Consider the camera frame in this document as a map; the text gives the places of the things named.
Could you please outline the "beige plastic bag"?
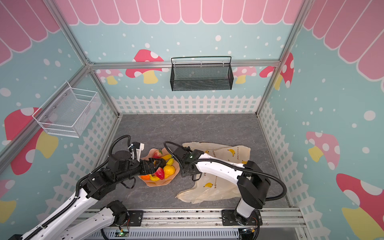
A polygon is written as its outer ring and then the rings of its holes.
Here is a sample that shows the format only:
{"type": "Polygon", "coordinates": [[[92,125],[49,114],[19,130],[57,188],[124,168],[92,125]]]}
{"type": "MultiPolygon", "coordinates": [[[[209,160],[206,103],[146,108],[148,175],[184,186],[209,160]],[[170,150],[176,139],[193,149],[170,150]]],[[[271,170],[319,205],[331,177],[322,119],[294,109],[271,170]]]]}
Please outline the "beige plastic bag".
{"type": "MultiPolygon", "coordinates": [[[[250,160],[251,148],[246,146],[226,146],[215,143],[184,143],[183,147],[205,152],[203,157],[220,159],[231,165],[242,167],[250,160]]],[[[219,163],[199,162],[199,171],[204,171],[195,186],[180,192],[177,198],[183,202],[198,204],[206,201],[227,200],[241,196],[237,186],[241,171],[219,163]]]]}

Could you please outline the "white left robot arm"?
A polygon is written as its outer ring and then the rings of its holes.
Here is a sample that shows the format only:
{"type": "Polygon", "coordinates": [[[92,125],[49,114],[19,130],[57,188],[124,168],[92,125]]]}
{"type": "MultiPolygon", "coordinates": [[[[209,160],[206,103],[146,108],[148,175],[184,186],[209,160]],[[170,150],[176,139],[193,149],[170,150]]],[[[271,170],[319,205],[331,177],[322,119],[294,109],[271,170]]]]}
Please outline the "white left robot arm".
{"type": "Polygon", "coordinates": [[[12,240],[82,240],[110,225],[121,227],[130,221],[129,211],[122,202],[113,201],[89,220],[71,224],[89,207],[114,191],[118,184],[137,176],[155,174],[166,165],[162,158],[140,159],[141,143],[131,142],[129,135],[115,140],[108,158],[99,167],[80,178],[74,194],[57,210],[30,231],[11,236],[12,240]]]}

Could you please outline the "red strawberry top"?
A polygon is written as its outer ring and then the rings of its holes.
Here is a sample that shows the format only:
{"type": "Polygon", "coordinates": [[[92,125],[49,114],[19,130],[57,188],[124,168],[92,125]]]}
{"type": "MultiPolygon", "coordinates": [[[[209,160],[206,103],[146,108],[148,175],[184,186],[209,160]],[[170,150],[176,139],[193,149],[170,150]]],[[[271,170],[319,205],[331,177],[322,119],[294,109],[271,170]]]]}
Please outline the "red strawberry top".
{"type": "Polygon", "coordinates": [[[153,157],[154,159],[161,159],[162,156],[163,156],[163,152],[162,152],[162,150],[155,150],[155,151],[153,152],[153,155],[152,155],[152,157],[153,157]]]}

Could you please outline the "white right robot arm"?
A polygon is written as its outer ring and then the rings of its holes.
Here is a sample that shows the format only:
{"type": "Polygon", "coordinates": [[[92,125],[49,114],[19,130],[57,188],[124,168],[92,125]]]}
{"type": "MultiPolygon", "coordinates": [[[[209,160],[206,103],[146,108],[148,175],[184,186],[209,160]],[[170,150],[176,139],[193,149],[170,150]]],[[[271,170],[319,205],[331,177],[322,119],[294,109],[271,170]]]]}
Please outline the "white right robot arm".
{"type": "Polygon", "coordinates": [[[234,164],[224,161],[200,150],[191,150],[179,144],[165,141],[164,147],[181,167],[182,177],[196,177],[211,174],[237,186],[241,199],[234,210],[234,221],[246,225],[252,221],[260,223],[253,215],[261,210],[266,202],[282,199],[287,194],[287,187],[279,178],[264,173],[259,166],[249,161],[246,164],[234,164]]]}

